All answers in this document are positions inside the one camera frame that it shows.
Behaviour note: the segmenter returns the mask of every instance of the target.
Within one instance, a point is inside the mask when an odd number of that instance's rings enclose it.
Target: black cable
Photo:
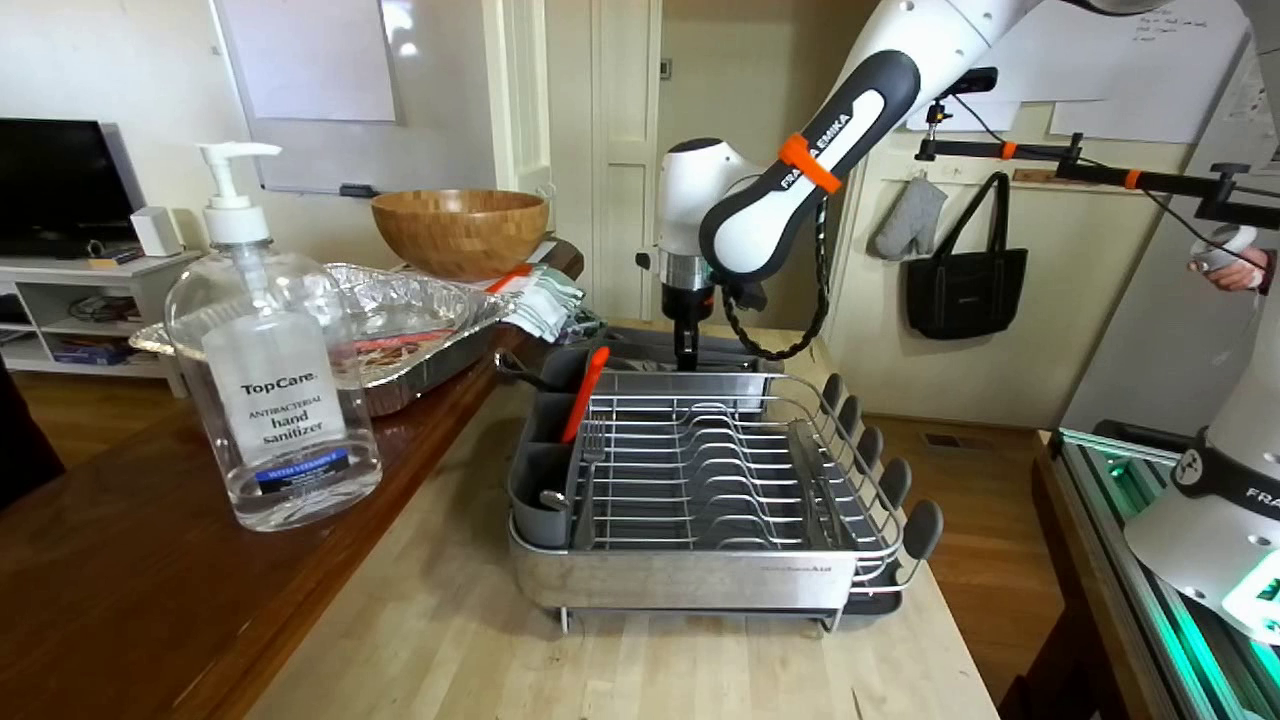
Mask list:
[[[828,195],[816,201],[816,260],[813,260],[813,266],[816,266],[816,270],[813,270],[813,278],[816,278],[816,307],[813,307],[810,330],[801,332],[801,342],[798,342],[792,347],[771,351],[771,347],[756,346],[756,342],[747,337],[747,330],[739,323],[739,315],[736,315],[732,291],[720,295],[732,337],[736,337],[753,356],[792,361],[792,356],[801,356],[801,351],[816,342],[816,332],[819,332],[824,321],[828,321],[828,307],[833,307],[833,295],[828,295],[828,289],[833,289]]]
[[[952,99],[956,99],[997,144],[1005,144],[1005,138],[1002,138],[972,105],[965,105],[965,98],[952,98]],[[1219,239],[1212,239],[1212,235],[1206,235],[1189,215],[1179,215],[1179,213],[1175,213],[1169,201],[1161,201],[1157,192],[1143,188],[1143,195],[1147,195],[1164,215],[1173,215],[1183,231],[1191,231],[1199,246],[1208,246],[1208,249],[1217,249],[1217,252],[1225,252],[1225,256],[1237,256],[1237,260],[1270,271],[1260,260],[1251,260],[1251,256],[1246,256],[1246,252],[1237,252],[1237,249],[1227,249],[1227,246],[1219,246]]]

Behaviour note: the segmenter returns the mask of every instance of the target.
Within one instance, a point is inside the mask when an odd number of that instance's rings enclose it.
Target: red handle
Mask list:
[[[574,397],[574,412],[570,412],[570,425],[560,431],[560,443],[574,443],[576,427],[590,422],[590,409],[593,409],[598,385],[604,375],[604,365],[609,365],[609,346],[593,347],[593,356],[590,356],[584,385]]]

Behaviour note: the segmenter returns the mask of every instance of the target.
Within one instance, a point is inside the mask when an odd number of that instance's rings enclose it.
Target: dish rack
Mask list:
[[[576,443],[574,391],[542,391],[513,467],[521,593],[560,613],[893,613],[903,562],[942,516],[903,524],[859,422],[779,374],[604,374]]]

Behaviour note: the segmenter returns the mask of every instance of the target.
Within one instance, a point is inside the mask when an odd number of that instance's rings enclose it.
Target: pump dispenser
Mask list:
[[[361,303],[315,260],[276,252],[263,209],[236,192],[233,159],[276,144],[202,154],[215,180],[210,252],[171,284],[164,330],[236,521],[286,534],[380,484],[351,351]]]

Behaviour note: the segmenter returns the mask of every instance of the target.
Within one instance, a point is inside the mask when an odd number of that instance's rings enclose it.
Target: kitchen counter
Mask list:
[[[315,620],[254,716],[997,716],[924,569],[903,608],[844,615],[574,613],[507,562],[531,391],[499,389]]]

